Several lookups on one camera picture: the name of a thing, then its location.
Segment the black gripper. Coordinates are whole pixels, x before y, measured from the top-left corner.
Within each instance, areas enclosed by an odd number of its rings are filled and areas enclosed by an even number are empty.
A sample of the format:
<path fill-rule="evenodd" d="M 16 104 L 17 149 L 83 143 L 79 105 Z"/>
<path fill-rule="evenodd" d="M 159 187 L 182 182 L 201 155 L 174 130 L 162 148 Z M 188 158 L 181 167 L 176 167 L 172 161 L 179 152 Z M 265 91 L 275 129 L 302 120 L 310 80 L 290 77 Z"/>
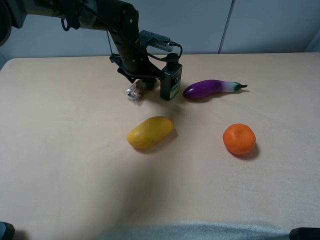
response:
<path fill-rule="evenodd" d="M 110 61 L 118 66 L 117 72 L 130 83 L 143 79 L 142 85 L 146 89 L 154 89 L 156 79 L 163 77 L 162 71 L 150 62 L 149 57 L 130 44 L 117 32 L 111 31 L 110 36 L 118 54 L 112 53 Z"/>

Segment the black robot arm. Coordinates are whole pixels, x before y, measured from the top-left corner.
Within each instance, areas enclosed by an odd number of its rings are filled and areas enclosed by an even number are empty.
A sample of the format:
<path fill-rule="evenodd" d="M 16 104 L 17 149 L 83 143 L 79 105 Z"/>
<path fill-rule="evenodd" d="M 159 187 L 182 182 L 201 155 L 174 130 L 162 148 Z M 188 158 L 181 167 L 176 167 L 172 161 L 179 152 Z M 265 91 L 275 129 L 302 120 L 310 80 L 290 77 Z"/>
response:
<path fill-rule="evenodd" d="M 12 28 L 22 28 L 27 15 L 59 18 L 64 31 L 91 29 L 107 31 L 118 51 L 110 61 L 131 83 L 161 80 L 164 73 L 149 60 L 139 35 L 139 12 L 121 0 L 2 0 L 0 2 L 0 43 Z"/>

